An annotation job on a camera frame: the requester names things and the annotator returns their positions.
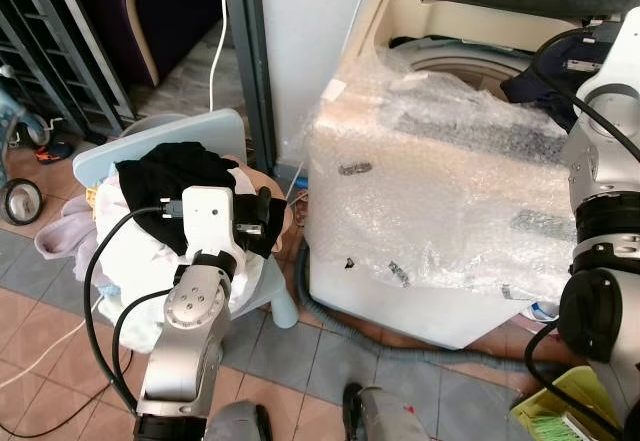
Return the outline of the black garment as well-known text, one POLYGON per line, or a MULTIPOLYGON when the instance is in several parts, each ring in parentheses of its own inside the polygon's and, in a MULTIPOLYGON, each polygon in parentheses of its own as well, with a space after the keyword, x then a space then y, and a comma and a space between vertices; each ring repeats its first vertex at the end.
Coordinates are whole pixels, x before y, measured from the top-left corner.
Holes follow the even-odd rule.
MULTIPOLYGON (((252 168, 246 171, 236 159, 220 157, 197 141, 157 145, 140 159, 116 163, 116 172, 131 211, 160 207, 160 200, 163 198, 179 200, 183 191, 191 186, 230 188, 236 194, 255 194, 259 190, 251 180, 241 182, 237 176, 243 175, 243 179, 248 179, 250 173, 260 172, 252 168)), ((278 194, 283 193, 271 193, 271 234, 274 235, 274 246, 285 227, 285 200, 278 194)), ((187 254, 188 243, 182 221, 165 220, 157 213, 140 214, 134 220, 143 231, 156 237, 175 253, 187 254)), ((253 253, 266 258, 273 253, 273 248, 270 252, 253 253)))

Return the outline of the dark navy garment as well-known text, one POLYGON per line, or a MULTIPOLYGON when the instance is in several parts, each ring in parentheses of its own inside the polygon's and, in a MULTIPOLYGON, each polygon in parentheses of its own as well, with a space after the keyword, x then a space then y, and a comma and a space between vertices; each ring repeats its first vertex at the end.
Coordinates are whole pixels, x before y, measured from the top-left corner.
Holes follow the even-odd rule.
POLYGON ((588 34, 577 31, 558 37, 549 47, 540 49, 538 60, 531 62, 529 69, 500 84, 500 89, 507 95, 508 101, 518 104, 532 103, 532 106, 552 118, 564 131, 570 131, 577 120, 577 115, 573 112, 575 106, 567 95, 558 93, 545 84, 532 67, 538 67, 538 70, 547 75, 559 88, 575 93, 594 72, 568 69, 568 62, 576 60, 602 63, 609 51, 608 44, 586 43, 586 38, 588 34))

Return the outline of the white top-load washing machine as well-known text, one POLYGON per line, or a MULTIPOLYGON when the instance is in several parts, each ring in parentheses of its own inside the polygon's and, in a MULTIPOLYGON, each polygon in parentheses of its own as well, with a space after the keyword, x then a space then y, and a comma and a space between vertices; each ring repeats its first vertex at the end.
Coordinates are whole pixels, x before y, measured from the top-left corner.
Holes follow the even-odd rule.
MULTIPOLYGON (((393 51, 390 40, 396 37, 431 42, 452 60, 498 63, 500 69, 512 74, 517 67, 529 67, 536 49, 544 48, 549 39, 570 28, 570 22, 564 20, 452 0, 361 0, 349 24, 338 69, 320 102, 339 92, 338 72, 362 54, 396 54, 411 69, 431 71, 424 61, 413 56, 410 45, 393 51)), ((477 89, 504 101, 493 89, 477 89)), ((534 109, 527 104, 512 104, 534 109)), ((358 284, 352 278, 314 267, 310 246, 306 267, 308 294, 323 307, 448 349, 465 348, 522 310, 535 305, 556 307, 562 295, 556 301, 521 301, 456 287, 394 289, 358 284)))

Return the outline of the light blue plastic chair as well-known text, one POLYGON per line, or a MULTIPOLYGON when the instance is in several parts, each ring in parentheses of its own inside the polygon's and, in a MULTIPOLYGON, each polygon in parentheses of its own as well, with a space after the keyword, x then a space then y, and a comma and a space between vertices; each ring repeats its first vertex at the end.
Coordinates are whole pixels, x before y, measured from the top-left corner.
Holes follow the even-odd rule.
MULTIPOLYGON (((108 141, 74 157, 73 175, 79 184, 95 188, 108 177, 116 162, 140 158, 156 145, 169 141, 197 141, 219 156, 233 156, 241 161, 248 159, 244 121, 230 108, 196 116, 148 117, 142 125, 143 129, 137 133, 125 134, 122 138, 108 141)), ((253 295, 244 303, 244 308, 236 310, 233 316, 242 316, 247 310, 265 305, 271 308, 275 326, 288 330, 297 325, 300 310, 294 303, 291 290, 285 285, 284 273, 273 255, 262 264, 259 285, 253 295)))

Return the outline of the clear bubble wrap sheet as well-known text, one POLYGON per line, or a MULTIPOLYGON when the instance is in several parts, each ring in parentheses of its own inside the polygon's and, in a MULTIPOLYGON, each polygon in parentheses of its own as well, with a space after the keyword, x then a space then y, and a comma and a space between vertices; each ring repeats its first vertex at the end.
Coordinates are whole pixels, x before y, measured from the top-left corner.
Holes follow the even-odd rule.
POLYGON ((387 52, 337 81, 307 138, 314 267, 394 289, 559 299, 576 244, 561 127, 387 52))

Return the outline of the pale pink garment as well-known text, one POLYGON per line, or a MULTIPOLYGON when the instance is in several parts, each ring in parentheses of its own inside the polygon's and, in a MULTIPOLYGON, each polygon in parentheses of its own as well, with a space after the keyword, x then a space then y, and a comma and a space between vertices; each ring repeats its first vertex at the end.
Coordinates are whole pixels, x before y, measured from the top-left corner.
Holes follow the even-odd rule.
POLYGON ((35 249, 46 261, 76 258, 77 264, 87 263, 99 245, 97 223, 86 195, 67 200, 60 217, 37 232, 35 249))

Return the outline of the grey robot left leg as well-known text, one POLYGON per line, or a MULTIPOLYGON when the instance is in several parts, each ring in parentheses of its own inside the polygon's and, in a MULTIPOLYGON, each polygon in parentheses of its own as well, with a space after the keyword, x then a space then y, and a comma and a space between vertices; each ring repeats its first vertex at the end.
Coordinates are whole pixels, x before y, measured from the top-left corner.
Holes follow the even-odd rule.
POLYGON ((273 441, 268 409, 251 400, 225 405, 207 419, 202 441, 273 441))

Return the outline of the grey robot leg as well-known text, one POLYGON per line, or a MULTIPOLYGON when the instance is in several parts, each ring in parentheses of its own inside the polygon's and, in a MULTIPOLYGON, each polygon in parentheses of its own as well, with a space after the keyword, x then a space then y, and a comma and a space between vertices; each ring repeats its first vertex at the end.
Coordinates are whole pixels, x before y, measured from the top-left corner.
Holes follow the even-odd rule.
POLYGON ((225 405, 207 419, 202 441, 273 441, 268 409, 251 400, 225 405))
POLYGON ((342 419, 346 441, 433 441, 402 397, 378 386, 344 386, 342 419))

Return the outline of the black white-rimmed wheel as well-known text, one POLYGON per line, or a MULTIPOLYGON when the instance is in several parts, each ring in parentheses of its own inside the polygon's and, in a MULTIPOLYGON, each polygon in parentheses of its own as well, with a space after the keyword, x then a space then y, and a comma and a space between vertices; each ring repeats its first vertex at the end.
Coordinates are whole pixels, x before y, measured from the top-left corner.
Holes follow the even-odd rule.
POLYGON ((26 226, 40 217, 44 195, 35 182, 9 179, 0 186, 0 218, 14 226, 26 226))

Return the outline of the grey robot right leg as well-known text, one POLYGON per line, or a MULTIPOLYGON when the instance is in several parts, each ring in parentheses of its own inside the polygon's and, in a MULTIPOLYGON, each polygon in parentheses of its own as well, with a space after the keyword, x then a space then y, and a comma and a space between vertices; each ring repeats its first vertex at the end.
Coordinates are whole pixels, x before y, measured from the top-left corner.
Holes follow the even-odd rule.
POLYGON ((402 397, 378 386, 344 386, 342 419, 346 441, 433 441, 402 397))

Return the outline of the light blue wheeled cart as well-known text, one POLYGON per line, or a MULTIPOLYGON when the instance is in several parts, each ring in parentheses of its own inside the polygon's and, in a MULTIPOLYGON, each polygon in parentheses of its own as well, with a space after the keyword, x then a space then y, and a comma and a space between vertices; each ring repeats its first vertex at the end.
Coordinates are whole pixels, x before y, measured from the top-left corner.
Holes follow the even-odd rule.
POLYGON ((52 140, 52 125, 28 109, 0 86, 0 127, 5 138, 27 140, 31 147, 46 147, 52 140))

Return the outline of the grey metal rack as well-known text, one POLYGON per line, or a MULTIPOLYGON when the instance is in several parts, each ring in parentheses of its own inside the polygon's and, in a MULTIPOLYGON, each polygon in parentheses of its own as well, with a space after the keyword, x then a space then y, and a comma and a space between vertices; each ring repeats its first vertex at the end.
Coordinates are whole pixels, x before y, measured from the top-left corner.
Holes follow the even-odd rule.
POLYGON ((78 0, 0 0, 5 88, 58 129, 90 141, 114 138, 134 112, 78 0))

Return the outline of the yellow-green plastic basket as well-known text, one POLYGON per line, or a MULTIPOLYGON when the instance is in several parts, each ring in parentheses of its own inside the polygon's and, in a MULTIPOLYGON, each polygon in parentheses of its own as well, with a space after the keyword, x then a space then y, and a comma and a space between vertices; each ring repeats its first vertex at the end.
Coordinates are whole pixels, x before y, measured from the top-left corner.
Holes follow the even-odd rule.
MULTIPOLYGON (((564 372, 554 381, 554 386, 577 403, 593 409, 617 429, 625 427, 625 419, 618 418, 614 412, 611 395, 588 365, 564 372)), ((614 441, 607 429, 547 389, 513 406, 509 414, 534 441, 614 441)))

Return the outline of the grey door frame post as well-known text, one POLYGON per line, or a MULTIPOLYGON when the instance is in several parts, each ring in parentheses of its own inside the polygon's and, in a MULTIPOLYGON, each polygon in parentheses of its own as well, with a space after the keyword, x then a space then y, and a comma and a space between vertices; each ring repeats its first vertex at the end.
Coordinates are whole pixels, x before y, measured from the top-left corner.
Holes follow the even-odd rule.
POLYGON ((274 173, 278 165, 279 136, 276 135, 264 0, 227 0, 225 19, 229 21, 230 34, 236 44, 253 167, 274 173))

